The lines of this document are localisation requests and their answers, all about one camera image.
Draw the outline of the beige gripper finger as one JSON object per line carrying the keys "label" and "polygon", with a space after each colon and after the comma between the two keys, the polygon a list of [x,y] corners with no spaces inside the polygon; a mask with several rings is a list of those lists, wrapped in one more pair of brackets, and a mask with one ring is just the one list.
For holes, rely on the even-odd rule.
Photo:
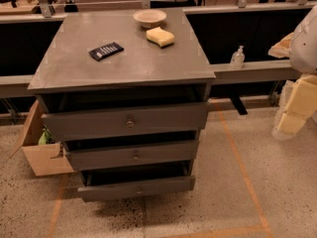
{"label": "beige gripper finger", "polygon": [[292,38],[293,38],[293,34],[292,33],[288,34],[283,39],[281,39],[278,43],[273,45],[269,49],[268,54],[278,59],[288,58],[290,55],[290,46],[291,46]]}

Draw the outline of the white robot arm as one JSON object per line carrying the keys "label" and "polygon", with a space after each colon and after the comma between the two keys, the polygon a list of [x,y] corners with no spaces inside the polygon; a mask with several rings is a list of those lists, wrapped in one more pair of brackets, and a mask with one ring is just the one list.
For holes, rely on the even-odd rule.
{"label": "white robot arm", "polygon": [[303,73],[317,72],[317,5],[295,30],[272,46],[268,54],[275,58],[289,58],[291,67]]}

